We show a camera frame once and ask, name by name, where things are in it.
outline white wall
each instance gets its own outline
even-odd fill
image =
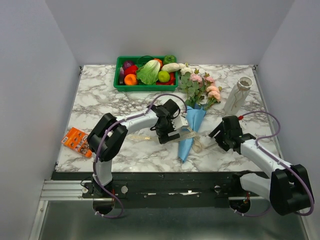
[[[315,212],[307,221],[320,233],[319,0],[294,2],[257,73],[268,108],[282,124],[279,142],[284,158],[308,170]]]
[[[81,64],[165,55],[257,64],[293,0],[46,0]]]
[[[0,7],[0,239],[29,238],[79,67],[44,0]]]

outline gray floor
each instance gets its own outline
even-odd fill
[[[266,209],[264,200],[250,212]],[[42,240],[305,240],[301,218],[274,211],[258,218],[241,217],[230,209],[126,209],[121,219],[95,216],[89,201],[50,202]]]

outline flower bouquet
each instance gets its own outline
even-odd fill
[[[195,69],[194,73],[187,72],[182,75],[180,87],[187,96],[185,101],[187,105],[186,119],[189,127],[194,132],[198,132],[207,110],[221,101],[222,87],[216,87],[214,78],[206,72],[201,75],[198,69]],[[183,163],[187,160],[193,143],[193,138],[179,142],[178,156]]]

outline cabbage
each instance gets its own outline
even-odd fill
[[[160,67],[160,62],[157,60],[150,60],[135,72],[136,78],[146,85],[155,85],[156,81],[158,81]]]

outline white marble vase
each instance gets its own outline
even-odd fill
[[[228,115],[236,115],[244,104],[252,87],[252,80],[249,77],[241,77],[236,85],[233,86],[228,99],[223,107]]]

